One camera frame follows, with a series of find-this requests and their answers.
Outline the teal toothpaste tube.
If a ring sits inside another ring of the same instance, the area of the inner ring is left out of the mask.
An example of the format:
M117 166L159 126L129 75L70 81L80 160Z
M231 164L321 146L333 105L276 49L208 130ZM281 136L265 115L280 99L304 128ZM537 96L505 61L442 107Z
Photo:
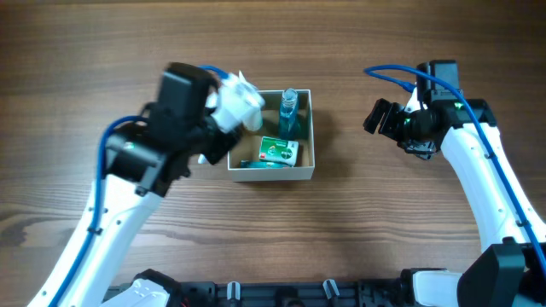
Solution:
M290 165L285 165L277 162L270 161L251 161L251 160L242 160L240 168L246 169L283 169L290 168Z

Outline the white Pantene shampoo tube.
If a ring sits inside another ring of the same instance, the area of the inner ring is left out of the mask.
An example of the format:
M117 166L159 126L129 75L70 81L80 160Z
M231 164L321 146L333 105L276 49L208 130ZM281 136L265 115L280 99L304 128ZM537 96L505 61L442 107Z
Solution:
M238 78L243 88L244 101L250 108L243 125L249 131L258 131L263 125L261 109L264 106L264 98L259 94L257 87L246 80L242 71L239 71Z

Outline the blue white toothbrush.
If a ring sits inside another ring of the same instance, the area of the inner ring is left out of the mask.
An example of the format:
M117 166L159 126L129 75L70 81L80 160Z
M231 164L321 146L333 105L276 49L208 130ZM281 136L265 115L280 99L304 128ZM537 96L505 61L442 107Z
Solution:
M203 154L201 154L199 156L199 158L198 158L198 163L199 164L208 164L208 160L206 159L206 157Z

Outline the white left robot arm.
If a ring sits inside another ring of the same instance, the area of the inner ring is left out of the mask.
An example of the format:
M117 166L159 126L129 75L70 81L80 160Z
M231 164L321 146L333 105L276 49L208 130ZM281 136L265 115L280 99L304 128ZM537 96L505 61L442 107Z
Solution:
M194 156L217 164L264 106L243 73L171 62L154 101L114 120L84 212L31 306L99 306L136 234Z

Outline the green white soap box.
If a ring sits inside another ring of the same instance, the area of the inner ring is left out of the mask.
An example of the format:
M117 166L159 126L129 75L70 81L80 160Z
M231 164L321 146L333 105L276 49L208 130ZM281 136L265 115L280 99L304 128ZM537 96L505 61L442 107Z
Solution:
M298 158L299 143L274 137L263 136L258 150L261 161L295 166Z

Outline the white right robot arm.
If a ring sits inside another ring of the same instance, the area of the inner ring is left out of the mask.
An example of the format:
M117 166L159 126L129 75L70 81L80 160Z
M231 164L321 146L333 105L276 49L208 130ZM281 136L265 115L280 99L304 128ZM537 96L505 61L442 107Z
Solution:
M545 223L504 153L483 99L468 99L453 60L364 69L411 94L407 104L376 101L363 128L428 160L442 154L457 175L479 231L480 256L462 273L405 269L393 283L397 306L543 306Z

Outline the blue Listerine mouthwash bottle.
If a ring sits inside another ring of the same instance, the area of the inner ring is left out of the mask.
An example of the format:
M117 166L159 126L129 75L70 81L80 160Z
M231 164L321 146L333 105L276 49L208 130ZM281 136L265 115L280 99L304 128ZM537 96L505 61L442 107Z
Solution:
M278 133L281 139L289 141L308 137L307 118L299 113L299 94L293 88L282 92Z

